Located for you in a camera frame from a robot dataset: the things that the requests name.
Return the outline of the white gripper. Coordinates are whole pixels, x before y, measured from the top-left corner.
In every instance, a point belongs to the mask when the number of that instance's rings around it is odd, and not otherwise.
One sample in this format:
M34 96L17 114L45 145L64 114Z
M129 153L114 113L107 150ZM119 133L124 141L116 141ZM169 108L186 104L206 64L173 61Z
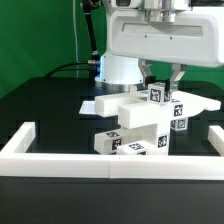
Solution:
M173 23L147 22L144 11L117 10L111 16L108 43L114 55L139 58L145 87L156 81L146 60L177 63L165 82L165 90L175 92L185 65L224 65L224 7L194 7L177 13Z

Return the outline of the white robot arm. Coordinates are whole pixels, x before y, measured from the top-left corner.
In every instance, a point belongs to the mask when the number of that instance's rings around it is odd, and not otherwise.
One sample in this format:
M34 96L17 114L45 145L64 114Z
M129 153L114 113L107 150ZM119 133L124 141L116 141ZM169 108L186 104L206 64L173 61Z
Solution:
M224 6L191 0L102 0L112 54L199 67L224 65Z

